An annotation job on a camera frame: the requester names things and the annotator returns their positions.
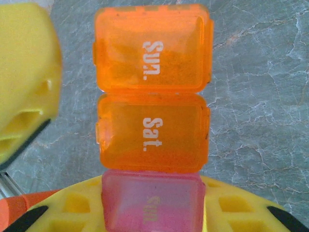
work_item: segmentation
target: orange plastic piece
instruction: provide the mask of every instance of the orange plastic piece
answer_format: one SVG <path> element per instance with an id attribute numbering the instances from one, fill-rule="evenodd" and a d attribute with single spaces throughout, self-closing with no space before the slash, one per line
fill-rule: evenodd
<path id="1" fill-rule="evenodd" d="M 49 196 L 58 192 L 52 190 L 46 192 L 36 192 L 24 194 L 16 197 L 9 197 L 0 200 L 0 231 L 6 229 L 9 225 L 15 222 L 29 208 L 35 204 L 45 200 Z"/>
<path id="2" fill-rule="evenodd" d="M 210 110 L 196 94 L 103 95 L 97 142 L 107 168 L 194 173 L 207 162 Z"/>
<path id="3" fill-rule="evenodd" d="M 105 92 L 198 92 L 211 80 L 213 21 L 201 4 L 103 8 L 94 64 Z"/>

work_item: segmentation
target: pink pill box compartment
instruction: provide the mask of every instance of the pink pill box compartment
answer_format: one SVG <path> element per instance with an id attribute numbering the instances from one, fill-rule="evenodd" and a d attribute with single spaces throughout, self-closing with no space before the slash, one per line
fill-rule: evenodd
<path id="1" fill-rule="evenodd" d="M 200 232 L 204 197 L 198 174 L 108 170 L 102 176 L 109 232 Z"/>

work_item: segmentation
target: yellow plastic base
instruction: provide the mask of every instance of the yellow plastic base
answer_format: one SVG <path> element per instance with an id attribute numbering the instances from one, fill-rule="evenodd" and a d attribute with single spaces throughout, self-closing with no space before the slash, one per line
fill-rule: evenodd
<path id="1" fill-rule="evenodd" d="M 58 113 L 61 51 L 45 9 L 34 3 L 0 5 L 0 70 L 2 168 Z"/>
<path id="2" fill-rule="evenodd" d="M 208 177 L 202 180 L 206 185 L 202 232 L 289 232 L 267 210 L 281 206 Z M 42 205 L 49 209 L 27 232 L 106 232 L 101 176 L 67 187 L 31 209 Z"/>

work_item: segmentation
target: marble countertop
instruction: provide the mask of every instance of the marble countertop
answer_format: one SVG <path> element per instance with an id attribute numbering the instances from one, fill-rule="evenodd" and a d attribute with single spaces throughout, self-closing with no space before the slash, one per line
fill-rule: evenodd
<path id="1" fill-rule="evenodd" d="M 309 226 L 309 2 L 56 0 L 63 49 L 59 117 L 7 170 L 25 192 L 102 174 L 95 139 L 93 18 L 100 7 L 205 4 L 215 21 L 209 162 L 202 174 L 283 205 Z"/>

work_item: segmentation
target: translucent plastic lid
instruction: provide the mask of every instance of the translucent plastic lid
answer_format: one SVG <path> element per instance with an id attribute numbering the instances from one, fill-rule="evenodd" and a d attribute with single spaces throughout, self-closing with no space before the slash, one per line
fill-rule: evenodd
<path id="1" fill-rule="evenodd" d="M 197 174 L 108 170 L 102 177 L 109 232 L 200 232 L 204 196 Z"/>
<path id="2" fill-rule="evenodd" d="M 105 92 L 198 92 L 211 80 L 213 21 L 200 4 L 103 8 L 94 64 Z"/>
<path id="3" fill-rule="evenodd" d="M 210 110 L 196 94 L 103 95 L 97 142 L 107 168 L 198 172 L 208 157 Z"/>

